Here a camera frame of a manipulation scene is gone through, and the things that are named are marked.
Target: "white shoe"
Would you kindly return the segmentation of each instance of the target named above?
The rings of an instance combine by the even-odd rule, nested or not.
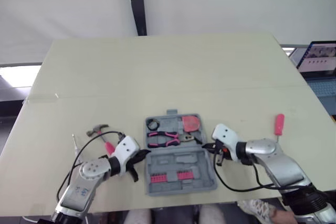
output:
[[[275,207],[260,199],[240,200],[237,201],[238,207],[249,215],[254,215],[262,224],[273,223],[269,216],[272,214]]]

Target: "tool case compartment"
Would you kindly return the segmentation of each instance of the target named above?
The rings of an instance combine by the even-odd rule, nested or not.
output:
[[[185,132],[183,116],[195,116],[199,120],[197,131]],[[158,120],[160,125],[155,131],[147,127],[151,119]],[[156,131],[176,132],[179,135],[190,134],[195,140],[181,142],[179,145],[150,148],[150,144],[164,144],[172,140],[168,136],[148,136]],[[145,143],[151,150],[145,160],[146,189],[149,196],[187,194],[198,191],[214,190],[217,180],[207,150],[202,148],[206,143],[205,132],[198,114],[177,114],[176,110],[168,110],[167,115],[151,116],[145,120]]]

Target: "table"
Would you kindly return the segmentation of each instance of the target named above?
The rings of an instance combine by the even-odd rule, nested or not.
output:
[[[217,123],[243,140],[273,135],[274,118],[286,115],[283,150],[321,190],[335,189],[335,125],[271,34],[208,34],[54,41],[0,157],[0,215],[49,215],[56,191],[85,132],[108,123],[144,146],[144,119],[167,109],[199,113],[211,141]],[[114,144],[117,139],[108,136]],[[104,154],[101,141],[84,158]],[[277,191],[215,191],[149,197],[144,162],[129,175],[104,182],[90,211],[115,211],[229,202],[278,196]],[[218,168],[232,186],[256,186],[251,167]],[[262,182],[268,182],[259,168]]]

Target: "white backdrop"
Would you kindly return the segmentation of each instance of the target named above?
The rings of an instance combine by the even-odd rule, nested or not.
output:
[[[336,0],[144,0],[149,35],[269,31],[281,44],[336,39]]]
[[[0,65],[42,62],[53,39],[136,35],[130,0],[0,0]]]

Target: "black ring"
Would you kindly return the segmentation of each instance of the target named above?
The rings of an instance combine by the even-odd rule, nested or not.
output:
[[[152,123],[156,123],[156,127],[151,127]],[[160,122],[157,119],[152,118],[147,120],[146,125],[150,131],[156,131],[160,127]]]

